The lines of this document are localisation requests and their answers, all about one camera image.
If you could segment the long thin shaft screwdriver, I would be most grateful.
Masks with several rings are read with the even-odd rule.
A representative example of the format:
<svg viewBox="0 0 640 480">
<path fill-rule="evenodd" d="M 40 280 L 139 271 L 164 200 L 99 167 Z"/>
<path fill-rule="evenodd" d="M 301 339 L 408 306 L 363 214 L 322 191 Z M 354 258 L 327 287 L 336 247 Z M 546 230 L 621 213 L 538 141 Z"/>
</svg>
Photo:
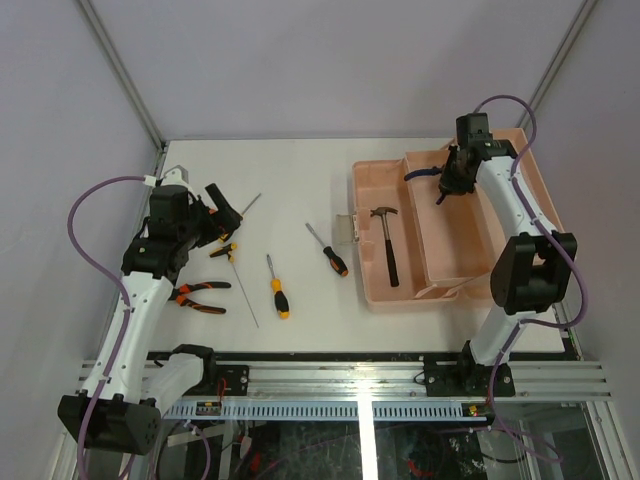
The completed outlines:
<svg viewBox="0 0 640 480">
<path fill-rule="evenodd" d="M 252 319 L 254 321 L 254 324 L 255 324 L 255 326 L 257 328 L 260 328 L 258 319 L 257 319 L 256 314 L 254 312 L 254 309 L 253 309 L 253 307 L 251 305 L 249 296 L 248 296 L 248 294 L 246 292 L 246 289 L 244 287 L 242 279 L 241 279 L 241 277 L 239 275 L 239 272 L 237 270 L 237 267 L 235 265 L 235 251 L 236 250 L 237 250 L 237 244 L 234 243 L 234 242 L 229 242 L 229 243 L 227 243 L 227 244 L 225 244 L 225 245 L 223 245 L 223 246 L 221 246 L 219 248 L 216 248 L 215 250 L 212 250 L 208 254 L 208 256 L 210 258 L 225 257 L 227 259 L 227 261 L 231 264 L 231 267 L 232 267 L 233 272 L 235 274 L 236 280 L 237 280 L 237 282 L 238 282 L 238 284 L 240 286 L 240 289 L 241 289 L 241 292 L 242 292 L 243 297 L 245 299 L 246 305 L 249 308 L 249 311 L 250 311 L 251 317 L 252 317 Z"/>
</svg>

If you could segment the pink translucent plastic toolbox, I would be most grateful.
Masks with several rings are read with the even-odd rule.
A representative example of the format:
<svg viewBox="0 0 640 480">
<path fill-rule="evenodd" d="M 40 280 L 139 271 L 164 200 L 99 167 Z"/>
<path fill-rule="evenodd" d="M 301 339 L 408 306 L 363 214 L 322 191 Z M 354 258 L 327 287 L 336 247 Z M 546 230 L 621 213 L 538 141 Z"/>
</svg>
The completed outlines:
<svg viewBox="0 0 640 480">
<path fill-rule="evenodd" d="M 358 161 L 351 168 L 349 213 L 334 222 L 340 244 L 356 247 L 365 301 L 375 313 L 425 310 L 445 302 L 489 305 L 489 276 L 505 244 L 500 222 L 482 190 L 442 204 L 436 177 L 408 182 L 410 171 L 441 167 L 447 147 L 410 151 L 398 159 Z M 400 285 L 389 282 L 380 206 L 387 216 Z"/>
</svg>

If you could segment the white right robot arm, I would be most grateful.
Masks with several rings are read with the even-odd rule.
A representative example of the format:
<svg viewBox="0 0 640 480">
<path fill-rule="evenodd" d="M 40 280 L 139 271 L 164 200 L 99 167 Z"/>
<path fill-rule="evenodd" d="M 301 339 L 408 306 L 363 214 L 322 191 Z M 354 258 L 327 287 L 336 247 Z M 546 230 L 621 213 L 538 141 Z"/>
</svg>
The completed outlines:
<svg viewBox="0 0 640 480">
<path fill-rule="evenodd" d="M 481 189 L 488 197 L 506 244 L 490 275 L 494 305 L 478 333 L 451 365 L 425 364 L 430 397 L 512 397 L 509 353 L 524 328 L 545 325 L 542 314 L 563 300 L 577 240 L 547 218 L 519 166 L 520 152 L 493 136 L 486 114 L 456 120 L 456 145 L 442 169 L 442 197 Z"/>
</svg>

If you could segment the claw hammer black handle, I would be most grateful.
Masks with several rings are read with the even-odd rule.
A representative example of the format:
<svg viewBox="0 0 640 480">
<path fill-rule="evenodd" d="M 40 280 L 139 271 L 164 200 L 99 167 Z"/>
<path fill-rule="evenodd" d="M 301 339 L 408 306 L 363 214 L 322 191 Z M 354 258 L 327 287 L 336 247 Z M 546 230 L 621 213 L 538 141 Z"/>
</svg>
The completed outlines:
<svg viewBox="0 0 640 480">
<path fill-rule="evenodd" d="M 397 209 L 392 207 L 386 207 L 386 206 L 377 207 L 375 209 L 372 209 L 370 212 L 371 217 L 379 217 L 381 220 L 389 282 L 392 288 L 397 288 L 400 285 L 400 282 L 399 282 L 397 264 L 396 264 L 394 250 L 393 250 L 387 216 L 389 214 L 397 214 L 397 213 L 398 213 Z"/>
</svg>

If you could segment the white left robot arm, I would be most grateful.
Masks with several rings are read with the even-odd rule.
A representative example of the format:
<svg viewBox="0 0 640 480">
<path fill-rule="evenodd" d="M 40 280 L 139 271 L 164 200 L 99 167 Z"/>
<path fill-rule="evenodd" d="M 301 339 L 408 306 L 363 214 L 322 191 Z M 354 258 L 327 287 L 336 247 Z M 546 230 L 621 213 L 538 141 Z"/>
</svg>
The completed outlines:
<svg viewBox="0 0 640 480">
<path fill-rule="evenodd" d="M 80 451 L 147 454 L 161 417 L 186 392 L 212 392 L 220 382 L 212 348 L 181 344 L 155 376 L 143 377 L 152 334 L 165 305 L 190 301 L 176 282 L 191 250 L 230 237 L 241 215 L 216 184 L 206 205 L 180 183 L 155 180 L 149 213 L 124 253 L 120 293 L 108 335 L 79 393 L 65 395 L 58 417 Z"/>
</svg>

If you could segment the blue handle cutting pliers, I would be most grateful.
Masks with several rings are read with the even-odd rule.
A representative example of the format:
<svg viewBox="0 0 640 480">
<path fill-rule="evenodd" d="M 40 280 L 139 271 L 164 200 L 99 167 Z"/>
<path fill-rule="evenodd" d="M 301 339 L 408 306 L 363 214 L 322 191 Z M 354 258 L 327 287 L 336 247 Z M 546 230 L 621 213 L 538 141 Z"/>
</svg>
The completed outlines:
<svg viewBox="0 0 640 480">
<path fill-rule="evenodd" d="M 408 182 L 410 180 L 413 180 L 415 178 L 419 178 L 419 177 L 433 177 L 433 176 L 437 176 L 437 175 L 441 175 L 443 172 L 443 168 L 442 167 L 430 167 L 430 168 L 422 168 L 422 169 L 417 169 L 417 170 L 413 170 L 410 171 L 409 173 L 407 173 L 404 176 L 404 181 Z"/>
</svg>

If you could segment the orange black handle pliers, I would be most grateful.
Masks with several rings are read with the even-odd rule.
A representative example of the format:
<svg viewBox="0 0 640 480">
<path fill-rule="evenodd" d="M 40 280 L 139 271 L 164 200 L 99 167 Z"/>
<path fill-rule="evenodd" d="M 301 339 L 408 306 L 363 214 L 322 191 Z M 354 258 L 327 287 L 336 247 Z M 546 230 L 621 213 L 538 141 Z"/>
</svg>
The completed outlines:
<svg viewBox="0 0 640 480">
<path fill-rule="evenodd" d="M 205 292 L 225 291 L 229 290 L 230 288 L 231 284 L 226 281 L 184 283 L 172 290 L 168 301 L 173 302 L 174 304 L 183 308 L 190 308 L 199 313 L 209 315 L 224 315 L 227 312 L 224 307 L 202 303 L 200 301 L 200 297 Z"/>
</svg>

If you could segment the black orange tip screwdriver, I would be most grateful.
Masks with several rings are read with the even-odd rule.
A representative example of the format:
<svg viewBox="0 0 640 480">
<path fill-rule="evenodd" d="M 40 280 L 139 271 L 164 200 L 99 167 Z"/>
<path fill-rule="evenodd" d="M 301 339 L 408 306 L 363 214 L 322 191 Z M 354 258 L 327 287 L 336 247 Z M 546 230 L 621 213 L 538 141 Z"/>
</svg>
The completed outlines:
<svg viewBox="0 0 640 480">
<path fill-rule="evenodd" d="M 336 272 L 341 277 L 346 277 L 349 274 L 349 270 L 344 260 L 333 250 L 333 248 L 330 245 L 326 244 L 320 238 L 320 236 L 317 234 L 317 232 L 309 223 L 306 223 L 305 226 L 307 230 L 311 233 L 311 235 L 316 239 L 316 241 L 322 247 L 322 252 L 329 260 L 329 264 L 333 269 L 333 271 Z"/>
</svg>

